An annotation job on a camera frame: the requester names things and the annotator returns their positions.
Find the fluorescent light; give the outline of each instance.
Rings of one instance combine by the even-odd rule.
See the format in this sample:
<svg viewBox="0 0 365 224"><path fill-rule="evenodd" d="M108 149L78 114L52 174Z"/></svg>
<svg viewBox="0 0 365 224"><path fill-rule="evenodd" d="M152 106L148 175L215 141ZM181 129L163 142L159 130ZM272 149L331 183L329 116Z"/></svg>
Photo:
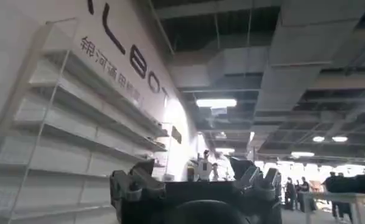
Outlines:
<svg viewBox="0 0 365 224"><path fill-rule="evenodd" d="M225 108L235 107L235 99L199 99L196 100L198 107Z"/></svg>
<svg viewBox="0 0 365 224"><path fill-rule="evenodd" d="M346 142L347 137L346 136L334 136L332 137L334 142Z"/></svg>
<svg viewBox="0 0 365 224"><path fill-rule="evenodd" d="M217 152L222 152L223 154L228 155L229 153L235 152L233 148L215 148Z"/></svg>
<svg viewBox="0 0 365 224"><path fill-rule="evenodd" d="M336 167L337 169L365 169L364 165L356 165L356 164L344 164Z"/></svg>
<svg viewBox="0 0 365 224"><path fill-rule="evenodd" d="M313 153L313 152L292 152L292 156L295 156L295 157L300 157L300 156L311 157L314 155L315 155L315 153Z"/></svg>
<svg viewBox="0 0 365 224"><path fill-rule="evenodd" d="M250 132L250 141L249 142L253 141L254 135L255 135L254 131Z"/></svg>
<svg viewBox="0 0 365 224"><path fill-rule="evenodd" d="M322 141L324 141L324 137L321 137L321 136L315 136L312 140L313 140L314 142L322 142Z"/></svg>
<svg viewBox="0 0 365 224"><path fill-rule="evenodd" d="M277 161L277 164L279 165L293 165L293 161Z"/></svg>

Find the black equipment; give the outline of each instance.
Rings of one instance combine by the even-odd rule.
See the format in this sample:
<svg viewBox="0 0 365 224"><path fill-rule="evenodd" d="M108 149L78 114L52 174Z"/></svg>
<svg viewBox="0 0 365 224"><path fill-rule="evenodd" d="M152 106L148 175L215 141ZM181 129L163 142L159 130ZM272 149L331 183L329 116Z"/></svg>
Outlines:
<svg viewBox="0 0 365 224"><path fill-rule="evenodd" d="M277 169L263 177L250 161L231 164L235 181L164 183L151 177L154 161L138 163L112 173L111 203L121 224L282 224Z"/></svg>

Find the empty shelf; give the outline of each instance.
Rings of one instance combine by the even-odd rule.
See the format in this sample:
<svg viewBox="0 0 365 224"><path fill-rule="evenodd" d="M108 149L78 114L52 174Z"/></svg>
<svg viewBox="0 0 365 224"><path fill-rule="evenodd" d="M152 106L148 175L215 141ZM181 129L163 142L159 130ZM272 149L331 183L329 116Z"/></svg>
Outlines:
<svg viewBox="0 0 365 224"><path fill-rule="evenodd" d="M34 83L32 86L38 93L44 95L48 99L51 97L54 90L53 83ZM80 97L77 97L63 84L58 85L54 100L66 107L70 107L76 111L79 111L82 115L93 118L105 127L117 131L121 135L129 138L132 142L143 146L145 149L155 152L165 151L165 149L158 145L155 141L151 141L150 139L139 135L138 133L132 131L129 127L126 127L124 124L114 120L110 116L107 116L97 108L92 107L90 104L86 103L86 101Z"/></svg>
<svg viewBox="0 0 365 224"><path fill-rule="evenodd" d="M9 172L22 172L26 169L26 164L4 164L0 163L0 170L6 170ZM72 172L68 170L58 170L58 169L44 169L41 167L29 167L29 175L64 175L64 176L75 176L75 177L85 177L85 178L109 178L109 175L100 174L90 174L90 173L80 173Z"/></svg>
<svg viewBox="0 0 365 224"><path fill-rule="evenodd" d="M139 109L135 104L126 99L117 89L104 78L102 78L93 68L86 65L80 59L82 53L78 49L73 49L66 62L65 69L81 82L90 86L98 94L105 97L106 101L123 113L131 117L137 124L153 133L156 137L167 136L167 132L162 129L161 123L152 118L145 111ZM45 57L53 64L61 67L66 55L65 50L49 51L45 53Z"/></svg>
<svg viewBox="0 0 365 224"><path fill-rule="evenodd" d="M71 206L51 206L47 208L37 208L37 209L19 209L14 211L12 215L12 220L24 220L24 219L37 219L46 216L53 215L64 215L78 212L88 212L99 209L113 209L110 203L88 203L80 205ZM0 213L0 218L9 219L10 214L8 212Z"/></svg>
<svg viewBox="0 0 365 224"><path fill-rule="evenodd" d="M41 121L15 122L15 128L31 131L34 133L37 133L39 131L40 125ZM139 156L131 155L127 152L123 152L116 148L104 145L100 142L88 139L87 137L71 133L70 131L65 130L61 127L56 127L54 124L49 123L48 121L44 125L42 135L53 136L55 138L62 139L66 142L72 142L76 145L86 147L90 150L98 150L101 151L102 153L107 153L117 158L126 159L134 163L145 161L145 159Z"/></svg>

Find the ceiling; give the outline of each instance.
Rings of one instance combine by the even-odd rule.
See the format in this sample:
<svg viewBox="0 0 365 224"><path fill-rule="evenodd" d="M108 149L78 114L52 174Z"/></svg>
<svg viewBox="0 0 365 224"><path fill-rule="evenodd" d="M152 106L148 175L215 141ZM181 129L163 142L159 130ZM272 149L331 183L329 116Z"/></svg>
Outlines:
<svg viewBox="0 0 365 224"><path fill-rule="evenodd" d="M365 0L152 6L172 78L210 148L263 159L308 151L317 163L365 163ZM206 98L238 104L198 108L196 100ZM337 135L348 141L331 141ZM315 136L326 140L313 142Z"/></svg>

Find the white wall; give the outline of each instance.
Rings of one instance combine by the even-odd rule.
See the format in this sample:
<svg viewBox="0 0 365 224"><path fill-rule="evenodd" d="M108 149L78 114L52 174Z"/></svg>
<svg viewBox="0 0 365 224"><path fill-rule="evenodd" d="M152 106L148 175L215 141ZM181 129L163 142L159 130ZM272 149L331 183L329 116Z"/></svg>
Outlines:
<svg viewBox="0 0 365 224"><path fill-rule="evenodd" d="M0 1L0 115L38 24Z"/></svg>
<svg viewBox="0 0 365 224"><path fill-rule="evenodd" d="M194 125L185 112L184 107L175 94L175 87L171 82L169 73L163 62L160 60L151 39L147 36L146 29L140 23L138 15L130 0L109 0L110 15L108 26L119 38L119 41L126 48L126 55L122 55L111 39L105 34L102 26L102 11L105 1L94 0L95 13L88 12L87 0L0 0L0 114L5 112L4 104L9 92L18 76L21 63L30 46L30 40L35 31L46 21L56 21L76 17L80 21L74 45L80 47L82 38L87 36L94 42L96 48L117 67L118 73L122 73L130 83L140 92L139 106L160 122L170 123L176 126L182 135L182 143L178 144L171 138L161 139L164 142L171 141L168 152L156 153L161 163L167 162L167 173L173 175L176 181L183 180L186 173L186 162L196 155ZM73 29L64 29L70 35ZM165 95L153 93L147 84L147 79L142 79L132 68L129 61L129 51L135 44L147 61L149 70L154 71L169 95L165 105ZM88 60L92 66L97 66L94 60ZM62 109L62 117L75 120L73 113ZM88 136L92 132L94 124L86 120L76 121L76 127ZM0 153L0 162L9 164L24 164L29 160L30 150L34 136L19 137L23 133L10 133L11 137L5 139L5 144ZM86 172L87 174L107 174L114 169L127 170L133 164L108 157L102 153L93 152L89 149L74 147L67 142L51 141L42 138L32 157L31 166L43 166L44 169L64 169L68 172ZM161 177L166 169L156 168L154 174ZM51 175L33 173L28 175L23 188L18 191L21 185L22 175L3 175L0 173L0 211L10 211L13 202L18 196L17 209L38 209L48 206L72 205L75 202L104 202L108 200L108 179L91 180L92 178L82 177L56 177ZM97 214L78 214L76 217L58 216L56 219L46 218L47 223L115 223L114 210Z"/></svg>
<svg viewBox="0 0 365 224"><path fill-rule="evenodd" d="M110 5L108 26L125 47L126 55L122 55L105 34L102 26L102 12L106 2ZM177 162L170 163L170 169L168 169L172 174L179 176L180 166L185 162L185 158L196 153L195 147L191 146L196 131L174 94L175 87L169 73L157 55L151 38L147 36L145 27L140 23L131 1L94 0L93 3L94 15L89 13L86 0L0 1L0 46L3 49L7 48L6 52L0 54L0 61L3 61L0 63L0 83L5 85L0 88L0 96L5 96L0 99L0 112L7 93L17 76L19 65L29 46L29 40L37 28L36 24L42 25L46 21L76 17L79 19L80 25L74 40L75 45L80 47L81 39L88 36L96 48L113 62L118 68L118 72L124 74L140 92L140 107L160 122L173 123L181 132L183 142L171 149L170 155L172 159L174 157L183 159L176 159ZM162 91L158 94L153 93L148 87L147 79L142 79L130 65L129 52L133 44L138 47L146 59L149 71L154 71L160 80L161 87L168 92L169 100L166 108L163 106L165 95Z"/></svg>

